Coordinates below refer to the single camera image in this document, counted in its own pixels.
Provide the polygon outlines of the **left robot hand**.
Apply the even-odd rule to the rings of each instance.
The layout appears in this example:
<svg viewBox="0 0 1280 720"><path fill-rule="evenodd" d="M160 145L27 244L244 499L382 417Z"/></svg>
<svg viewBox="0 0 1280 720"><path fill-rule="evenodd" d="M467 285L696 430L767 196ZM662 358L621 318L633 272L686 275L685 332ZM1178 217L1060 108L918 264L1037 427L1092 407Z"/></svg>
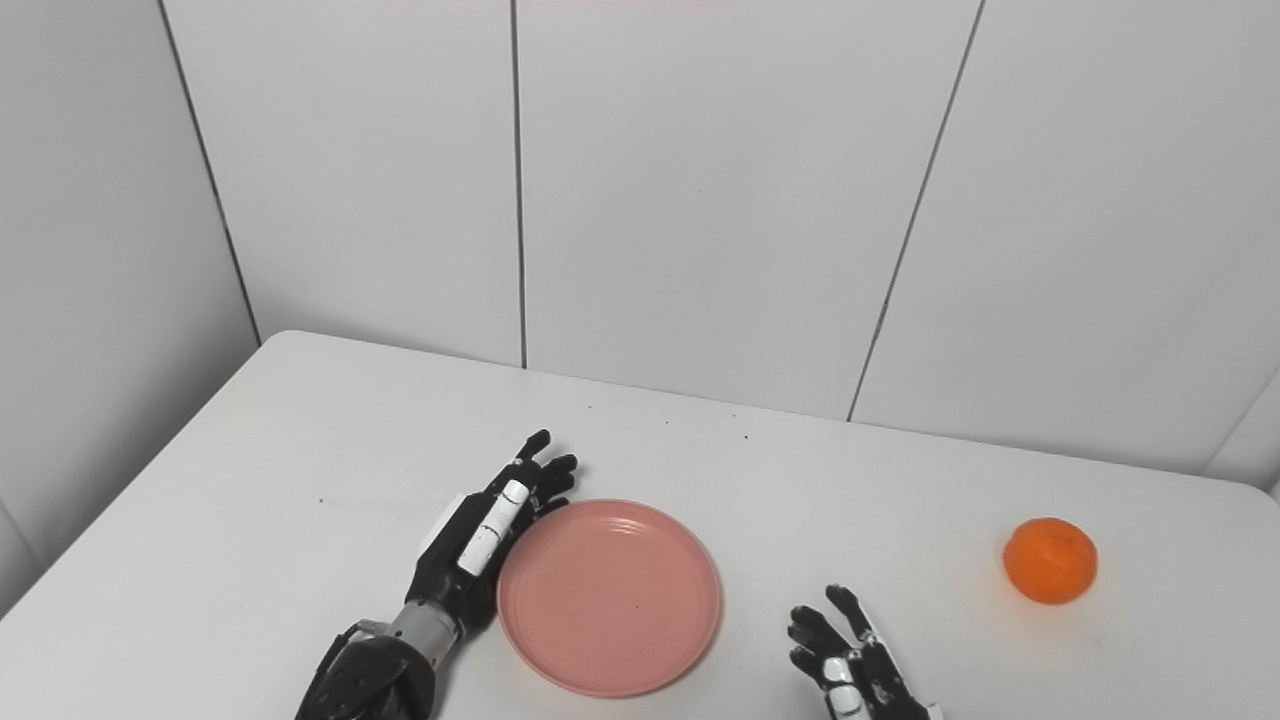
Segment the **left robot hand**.
<svg viewBox="0 0 1280 720"><path fill-rule="evenodd" d="M406 603L443 612L465 641L497 615L497 585L515 543L538 521L570 505L579 460L538 455L552 434L540 429L481 491L465 495L443 518L415 565Z"/></svg>

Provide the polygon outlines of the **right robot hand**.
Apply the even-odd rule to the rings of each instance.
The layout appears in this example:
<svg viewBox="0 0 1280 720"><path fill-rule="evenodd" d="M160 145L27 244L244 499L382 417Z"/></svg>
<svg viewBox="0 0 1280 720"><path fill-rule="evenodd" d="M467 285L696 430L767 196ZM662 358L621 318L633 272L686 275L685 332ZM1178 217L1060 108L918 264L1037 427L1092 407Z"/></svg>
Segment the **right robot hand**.
<svg viewBox="0 0 1280 720"><path fill-rule="evenodd" d="M938 705L924 705L908 689L890 647L859 598L845 585L826 587L826 598L844 615L852 634L838 632L814 607L790 612L788 657L822 691L832 719L942 719Z"/></svg>

